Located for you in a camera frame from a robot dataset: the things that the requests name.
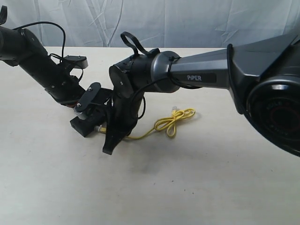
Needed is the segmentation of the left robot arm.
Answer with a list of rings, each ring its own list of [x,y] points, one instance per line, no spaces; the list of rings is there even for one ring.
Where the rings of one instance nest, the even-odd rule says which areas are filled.
[[[11,67],[19,66],[60,105],[74,108],[85,90],[81,78],[71,75],[74,68],[87,67],[85,56],[50,55],[29,25],[0,28],[0,60]],[[59,59],[55,63],[51,57]]]

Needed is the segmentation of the right robot arm Piper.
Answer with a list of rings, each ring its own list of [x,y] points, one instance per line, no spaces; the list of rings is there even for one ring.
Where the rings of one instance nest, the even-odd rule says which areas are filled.
[[[146,92],[224,89],[236,110],[269,142],[300,154],[300,36],[289,33],[250,44],[181,57],[147,51],[121,33],[133,54],[109,68],[113,93],[103,152],[110,155],[136,126]]]

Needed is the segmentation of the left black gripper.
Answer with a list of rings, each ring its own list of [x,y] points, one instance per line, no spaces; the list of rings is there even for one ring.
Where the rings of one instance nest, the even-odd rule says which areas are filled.
[[[43,71],[45,91],[59,104],[74,108],[85,92],[79,79],[66,70]]]

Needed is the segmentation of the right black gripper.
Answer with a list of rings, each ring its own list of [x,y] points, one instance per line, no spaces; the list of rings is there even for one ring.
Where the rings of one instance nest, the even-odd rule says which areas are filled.
[[[102,152],[112,155],[117,145],[131,134],[141,117],[139,110],[143,105],[143,92],[124,97],[110,91],[104,94],[103,99],[106,110],[106,134]]]

